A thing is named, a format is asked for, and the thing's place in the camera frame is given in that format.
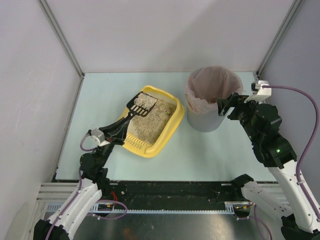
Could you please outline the grey trash bin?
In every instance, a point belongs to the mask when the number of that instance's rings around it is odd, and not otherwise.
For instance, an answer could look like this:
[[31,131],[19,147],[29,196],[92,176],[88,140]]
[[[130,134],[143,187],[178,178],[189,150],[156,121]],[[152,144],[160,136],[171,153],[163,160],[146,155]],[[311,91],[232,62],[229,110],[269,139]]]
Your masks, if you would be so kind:
[[223,120],[224,117],[219,116],[218,109],[205,114],[197,114],[187,106],[187,121],[192,128],[199,132],[212,132],[220,126]]

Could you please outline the black slotted litter scoop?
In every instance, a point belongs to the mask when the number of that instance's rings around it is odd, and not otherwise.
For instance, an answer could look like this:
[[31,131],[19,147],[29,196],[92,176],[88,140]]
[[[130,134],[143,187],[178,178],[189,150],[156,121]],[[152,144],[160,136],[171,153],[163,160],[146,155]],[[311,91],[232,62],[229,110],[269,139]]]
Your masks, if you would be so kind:
[[137,105],[134,104],[134,99],[138,96],[135,95],[127,104],[126,104],[126,108],[128,109],[128,114],[126,116],[126,118],[128,118],[129,120],[131,120],[133,117],[135,116],[140,116],[140,117],[146,117],[150,112],[151,110],[154,108],[154,105],[152,108],[150,109],[145,109],[145,108],[142,108],[142,107],[139,107]]

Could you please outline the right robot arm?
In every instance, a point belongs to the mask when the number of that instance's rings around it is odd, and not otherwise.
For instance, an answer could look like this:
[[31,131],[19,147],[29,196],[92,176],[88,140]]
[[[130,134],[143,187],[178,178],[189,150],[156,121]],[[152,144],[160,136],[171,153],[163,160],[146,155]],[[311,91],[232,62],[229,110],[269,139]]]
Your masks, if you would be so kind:
[[297,155],[291,144],[279,133],[282,118],[278,109],[263,101],[271,96],[271,89],[255,94],[232,93],[217,100],[218,113],[228,119],[238,120],[251,141],[256,159],[274,176],[288,204],[261,190],[247,174],[234,179],[242,196],[254,202],[269,216],[280,220],[286,240],[318,240],[320,238],[320,205],[314,198],[303,175],[296,171]]

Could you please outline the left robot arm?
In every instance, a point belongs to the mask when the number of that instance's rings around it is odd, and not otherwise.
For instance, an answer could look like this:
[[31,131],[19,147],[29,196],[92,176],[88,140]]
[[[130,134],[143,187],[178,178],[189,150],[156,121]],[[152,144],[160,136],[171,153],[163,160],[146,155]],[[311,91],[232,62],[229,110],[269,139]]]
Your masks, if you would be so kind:
[[88,130],[82,138],[91,137],[96,147],[83,148],[78,170],[76,189],[48,220],[40,219],[34,227],[35,240],[72,240],[89,210],[102,196],[110,193],[105,164],[116,145],[125,143],[133,115],[120,118],[115,123]]

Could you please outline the white litter clump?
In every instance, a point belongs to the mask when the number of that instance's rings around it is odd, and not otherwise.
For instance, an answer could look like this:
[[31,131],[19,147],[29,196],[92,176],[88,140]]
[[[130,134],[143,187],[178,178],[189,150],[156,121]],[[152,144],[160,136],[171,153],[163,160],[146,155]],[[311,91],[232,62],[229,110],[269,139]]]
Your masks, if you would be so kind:
[[145,92],[141,92],[137,95],[137,97],[134,99],[133,103],[141,108],[149,110],[152,108],[157,102],[157,99],[154,98],[151,95],[148,95]]

